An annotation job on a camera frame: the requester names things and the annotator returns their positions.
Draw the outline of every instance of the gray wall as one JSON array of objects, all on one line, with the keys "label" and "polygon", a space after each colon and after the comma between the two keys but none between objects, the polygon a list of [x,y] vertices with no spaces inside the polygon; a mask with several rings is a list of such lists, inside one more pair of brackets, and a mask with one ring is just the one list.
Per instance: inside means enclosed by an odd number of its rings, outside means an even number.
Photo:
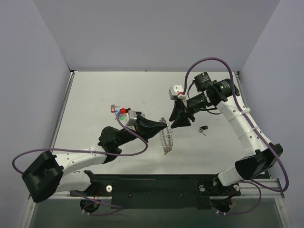
[{"label": "gray wall", "polygon": [[32,0],[1,0],[0,30],[0,226],[17,228],[29,194],[11,160],[49,146],[69,69]]},{"label": "gray wall", "polygon": [[279,0],[34,2],[72,70],[186,71],[240,70]]},{"label": "gray wall", "polygon": [[[265,134],[285,150],[282,161],[290,179],[285,196],[294,227],[304,224],[303,25],[303,0],[281,0],[241,70],[253,117]],[[272,173],[284,179],[278,166]]]}]

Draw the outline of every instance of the wall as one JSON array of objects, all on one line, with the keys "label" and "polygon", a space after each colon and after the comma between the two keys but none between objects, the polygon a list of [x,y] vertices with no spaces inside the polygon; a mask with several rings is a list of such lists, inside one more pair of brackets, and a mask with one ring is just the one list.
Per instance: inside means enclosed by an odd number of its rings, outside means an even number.
[{"label": "wall", "polygon": [[[285,196],[294,227],[304,224],[303,12],[303,0],[281,0],[241,70],[253,117],[265,134],[285,150],[282,161],[290,178]],[[279,167],[271,171],[284,185]]]},{"label": "wall", "polygon": [[0,1],[0,30],[0,226],[16,228],[29,194],[11,160],[49,146],[70,73],[32,0]]},{"label": "wall", "polygon": [[34,2],[72,70],[186,71],[240,70],[279,0]]}]

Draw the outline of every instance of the red object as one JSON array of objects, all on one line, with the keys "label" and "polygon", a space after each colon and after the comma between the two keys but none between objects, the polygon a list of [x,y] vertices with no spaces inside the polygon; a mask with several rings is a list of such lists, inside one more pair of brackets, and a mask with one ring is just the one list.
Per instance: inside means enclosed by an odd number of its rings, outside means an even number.
[{"label": "red object", "polygon": [[121,109],[119,109],[119,111],[120,111],[120,114],[125,114],[125,113],[127,113],[127,111],[126,111],[125,108],[121,108]]}]

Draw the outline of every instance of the gray floor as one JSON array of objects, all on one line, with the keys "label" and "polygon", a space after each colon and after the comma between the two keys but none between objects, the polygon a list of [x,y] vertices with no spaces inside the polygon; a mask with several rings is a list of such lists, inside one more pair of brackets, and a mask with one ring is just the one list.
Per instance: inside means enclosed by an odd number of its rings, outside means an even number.
[{"label": "gray floor", "polygon": [[[235,199],[234,211],[252,207],[257,199]],[[97,212],[111,209],[101,207]],[[251,213],[216,215],[214,209],[126,209],[105,217],[81,215],[79,199],[49,199],[35,207],[31,228],[280,228],[274,199],[262,199]]]}]

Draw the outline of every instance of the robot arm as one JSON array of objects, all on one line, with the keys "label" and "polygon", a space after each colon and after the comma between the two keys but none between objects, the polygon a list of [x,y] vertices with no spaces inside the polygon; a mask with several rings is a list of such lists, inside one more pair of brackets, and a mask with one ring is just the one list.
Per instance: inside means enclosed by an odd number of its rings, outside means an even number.
[{"label": "robot arm", "polygon": [[[175,102],[169,119],[174,121],[171,127],[190,126],[190,120],[195,121],[195,113],[204,111],[207,107],[214,105],[231,124],[244,148],[244,158],[237,161],[234,166],[219,173],[215,178],[215,182],[222,186],[228,186],[242,180],[249,180],[272,167],[276,161],[273,154],[253,130],[257,129],[261,133],[278,156],[282,154],[283,149],[280,144],[273,145],[260,131],[249,113],[249,108],[242,105],[242,111],[239,111],[232,96],[230,79],[220,82],[211,81],[208,73],[204,72],[194,78],[194,84],[201,94],[189,100],[186,100],[186,96],[180,92],[183,91],[182,86],[175,85],[170,88],[169,96]],[[238,103],[243,104],[242,97],[236,87],[235,91]],[[254,128],[249,125],[243,116],[244,113],[252,121]]]},{"label": "robot arm", "polygon": [[[167,127],[166,123],[147,120],[141,113],[136,115],[137,113],[128,110],[125,114],[125,125],[135,134],[125,128],[118,130],[108,126],[102,130],[98,144],[84,149],[84,153],[41,153],[22,174],[33,200],[44,201],[59,191],[85,190],[90,185],[90,179],[79,169],[111,162],[117,156],[122,156],[119,146],[136,139],[136,135],[148,142],[148,139]],[[105,151],[106,154],[93,153],[94,151]]]}]

